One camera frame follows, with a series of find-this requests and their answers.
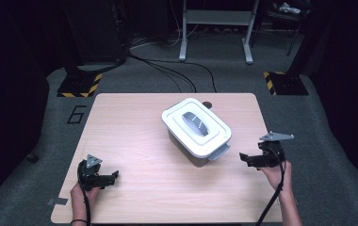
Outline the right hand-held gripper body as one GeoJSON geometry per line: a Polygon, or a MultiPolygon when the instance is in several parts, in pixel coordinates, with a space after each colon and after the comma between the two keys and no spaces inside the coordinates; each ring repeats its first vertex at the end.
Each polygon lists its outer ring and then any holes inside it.
{"type": "Polygon", "coordinates": [[[260,137],[258,148],[262,151],[264,161],[263,167],[276,167],[285,161],[285,152],[281,141],[293,139],[293,135],[281,134],[276,132],[268,132],[260,137]]]}

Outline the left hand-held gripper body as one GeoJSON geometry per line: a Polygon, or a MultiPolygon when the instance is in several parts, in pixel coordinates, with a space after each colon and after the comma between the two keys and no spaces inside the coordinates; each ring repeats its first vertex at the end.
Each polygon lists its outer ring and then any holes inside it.
{"type": "Polygon", "coordinates": [[[77,178],[78,184],[85,191],[91,191],[94,187],[105,187],[100,184],[100,175],[98,171],[101,167],[102,160],[91,154],[87,155],[86,159],[83,159],[78,164],[77,178]]]}

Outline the clear brown storage container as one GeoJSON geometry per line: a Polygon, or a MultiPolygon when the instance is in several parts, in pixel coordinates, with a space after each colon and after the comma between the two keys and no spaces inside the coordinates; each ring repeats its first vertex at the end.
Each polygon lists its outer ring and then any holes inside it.
{"type": "Polygon", "coordinates": [[[224,143],[209,156],[197,157],[193,155],[171,132],[169,132],[169,137],[175,147],[197,168],[201,168],[208,162],[217,160],[230,149],[230,146],[227,143],[224,143]]]}

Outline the white container lid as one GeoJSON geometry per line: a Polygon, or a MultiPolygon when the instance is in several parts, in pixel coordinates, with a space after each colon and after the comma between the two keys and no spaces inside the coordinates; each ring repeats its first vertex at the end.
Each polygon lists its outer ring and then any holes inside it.
{"type": "Polygon", "coordinates": [[[171,134],[193,156],[213,161],[230,149],[229,126],[194,98],[186,98],[162,113],[171,134]]]}

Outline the person's right hand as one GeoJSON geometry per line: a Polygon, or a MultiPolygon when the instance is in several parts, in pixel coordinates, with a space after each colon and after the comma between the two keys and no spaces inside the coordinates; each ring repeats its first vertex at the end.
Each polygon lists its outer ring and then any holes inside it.
{"type": "Polygon", "coordinates": [[[278,185],[283,183],[280,197],[289,196],[292,193],[292,167],[288,161],[284,161],[282,166],[261,168],[261,170],[274,189],[277,189],[278,185]]]}

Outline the person's left hand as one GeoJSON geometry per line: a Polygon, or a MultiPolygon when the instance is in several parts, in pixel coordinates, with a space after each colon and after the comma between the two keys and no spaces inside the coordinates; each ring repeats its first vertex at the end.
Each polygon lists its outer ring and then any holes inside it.
{"type": "Polygon", "coordinates": [[[94,187],[91,191],[82,192],[80,184],[76,183],[70,192],[73,211],[76,213],[86,210],[85,197],[88,197],[89,209],[92,209],[96,203],[96,198],[99,191],[99,187],[94,187]]]}

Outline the grey floor tape piece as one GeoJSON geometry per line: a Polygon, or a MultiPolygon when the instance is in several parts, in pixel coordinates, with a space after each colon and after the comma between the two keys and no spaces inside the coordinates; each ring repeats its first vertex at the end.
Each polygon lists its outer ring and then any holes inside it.
{"type": "Polygon", "coordinates": [[[47,202],[48,205],[65,205],[68,202],[67,199],[64,198],[50,198],[47,202]]]}

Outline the yellow-black striped stand base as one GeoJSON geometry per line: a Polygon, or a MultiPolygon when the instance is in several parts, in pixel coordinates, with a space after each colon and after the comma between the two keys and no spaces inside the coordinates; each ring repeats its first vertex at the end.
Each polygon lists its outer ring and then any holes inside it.
{"type": "Polygon", "coordinates": [[[66,77],[57,90],[58,97],[91,97],[98,88],[101,73],[83,73],[77,78],[66,77]]]}
{"type": "Polygon", "coordinates": [[[298,76],[283,72],[263,72],[271,95],[308,95],[308,91],[298,76]]]}

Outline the dark curtain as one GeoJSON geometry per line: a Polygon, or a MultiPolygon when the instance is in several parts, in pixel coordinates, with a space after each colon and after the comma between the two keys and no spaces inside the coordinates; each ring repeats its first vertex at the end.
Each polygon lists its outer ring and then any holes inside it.
{"type": "Polygon", "coordinates": [[[0,186],[37,145],[49,85],[0,0],[0,186]]]}
{"type": "Polygon", "coordinates": [[[312,17],[328,28],[312,81],[330,128],[358,169],[358,0],[311,0],[312,17]]]}

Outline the dark chair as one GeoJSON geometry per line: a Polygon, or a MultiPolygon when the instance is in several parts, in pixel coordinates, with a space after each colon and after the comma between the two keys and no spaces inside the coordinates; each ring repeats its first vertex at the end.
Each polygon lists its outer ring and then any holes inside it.
{"type": "Polygon", "coordinates": [[[313,10],[312,0],[261,0],[255,18],[252,42],[255,42],[264,19],[277,21],[279,24],[288,24],[293,28],[292,41],[286,54],[289,56],[299,35],[302,23],[313,10]]]}

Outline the white metal stand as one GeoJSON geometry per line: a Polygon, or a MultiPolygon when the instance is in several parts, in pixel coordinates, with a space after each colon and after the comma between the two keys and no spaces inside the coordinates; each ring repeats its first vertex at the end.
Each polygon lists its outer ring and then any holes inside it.
{"type": "Polygon", "coordinates": [[[244,57],[247,64],[253,64],[250,39],[252,36],[254,20],[256,18],[260,0],[252,0],[252,10],[249,11],[227,11],[188,9],[187,0],[183,0],[182,10],[182,42],[179,52],[179,60],[187,58],[187,26],[189,24],[215,24],[215,25],[237,25],[246,26],[247,33],[242,39],[244,57]]]}

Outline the black cabinet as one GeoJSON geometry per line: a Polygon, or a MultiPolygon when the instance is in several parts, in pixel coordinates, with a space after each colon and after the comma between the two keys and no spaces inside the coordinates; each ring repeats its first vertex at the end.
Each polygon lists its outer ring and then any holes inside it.
{"type": "Polygon", "coordinates": [[[119,0],[62,0],[81,60],[112,63],[126,58],[126,28],[119,0]]]}

